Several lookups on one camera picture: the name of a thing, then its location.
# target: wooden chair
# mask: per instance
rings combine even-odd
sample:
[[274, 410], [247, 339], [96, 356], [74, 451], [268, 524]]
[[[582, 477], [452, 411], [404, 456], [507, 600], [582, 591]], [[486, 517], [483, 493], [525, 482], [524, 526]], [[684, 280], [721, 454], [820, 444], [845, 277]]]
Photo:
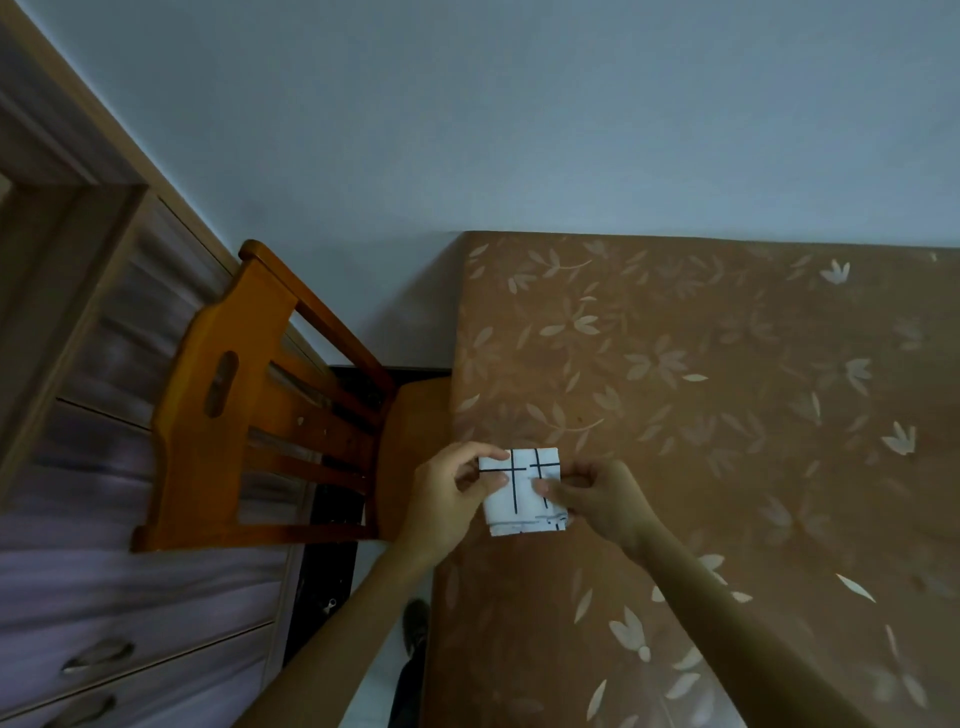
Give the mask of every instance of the wooden chair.
[[[226, 295], [183, 337], [156, 407], [156, 481], [132, 550], [392, 540], [414, 468], [450, 441], [449, 378], [396, 389], [267, 246], [248, 240], [240, 258]], [[294, 311], [371, 379], [379, 405], [281, 347]], [[364, 496], [365, 523], [238, 523], [245, 469], [350, 488]]]

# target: oval hole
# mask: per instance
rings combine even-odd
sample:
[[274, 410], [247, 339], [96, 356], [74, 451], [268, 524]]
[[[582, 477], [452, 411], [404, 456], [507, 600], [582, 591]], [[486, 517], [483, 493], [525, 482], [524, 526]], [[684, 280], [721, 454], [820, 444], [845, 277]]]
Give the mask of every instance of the oval hole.
[[236, 352], [224, 352], [220, 357], [220, 361], [217, 363], [217, 371], [213, 375], [213, 381], [210, 382], [210, 388], [206, 390], [204, 412], [207, 417], [220, 417], [224, 413], [230, 386], [233, 384], [233, 378], [237, 374], [239, 364], [240, 359]]

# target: floral print tablecloth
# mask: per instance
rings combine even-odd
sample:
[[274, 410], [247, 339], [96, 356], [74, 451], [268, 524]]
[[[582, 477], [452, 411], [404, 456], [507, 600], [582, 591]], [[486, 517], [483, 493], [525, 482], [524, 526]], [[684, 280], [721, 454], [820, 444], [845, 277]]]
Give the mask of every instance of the floral print tablecloth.
[[[881, 726], [960, 724], [960, 252], [469, 233], [459, 439], [627, 461]], [[644, 572], [575, 523], [438, 568], [428, 728], [738, 726]]]

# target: left hand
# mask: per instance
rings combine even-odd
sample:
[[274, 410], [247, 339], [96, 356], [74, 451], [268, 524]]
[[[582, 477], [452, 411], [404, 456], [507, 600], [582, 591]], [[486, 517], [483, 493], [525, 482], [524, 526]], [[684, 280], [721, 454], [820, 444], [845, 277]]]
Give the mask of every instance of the left hand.
[[[463, 541], [477, 508], [509, 479], [505, 473], [479, 473], [478, 457], [506, 460], [510, 453], [484, 443], [453, 443], [417, 468], [396, 546], [426, 559], [432, 568]], [[471, 480], [461, 492], [458, 481]]]

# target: chair seat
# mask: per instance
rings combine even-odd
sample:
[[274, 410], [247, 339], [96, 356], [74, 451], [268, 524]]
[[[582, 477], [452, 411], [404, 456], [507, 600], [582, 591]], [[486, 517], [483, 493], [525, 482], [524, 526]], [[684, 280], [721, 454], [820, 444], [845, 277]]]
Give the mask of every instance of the chair seat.
[[393, 541], [403, 525], [414, 470], [452, 442], [450, 377], [404, 384], [387, 414], [376, 462], [374, 504], [379, 538]]

